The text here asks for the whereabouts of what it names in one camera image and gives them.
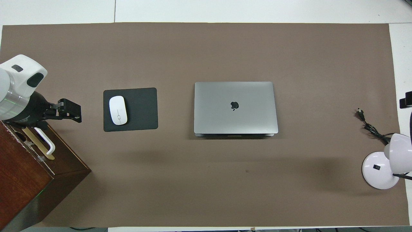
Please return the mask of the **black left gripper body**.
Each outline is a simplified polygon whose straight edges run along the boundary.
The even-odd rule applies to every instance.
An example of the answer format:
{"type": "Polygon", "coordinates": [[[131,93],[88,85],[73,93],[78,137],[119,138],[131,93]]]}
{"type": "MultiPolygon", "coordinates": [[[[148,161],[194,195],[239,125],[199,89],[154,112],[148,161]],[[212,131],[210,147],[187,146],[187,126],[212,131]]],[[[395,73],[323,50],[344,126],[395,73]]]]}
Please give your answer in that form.
{"type": "Polygon", "coordinates": [[[63,119],[57,116],[57,110],[52,105],[40,93],[34,92],[22,112],[2,121],[15,127],[46,127],[46,120],[63,119]]]}

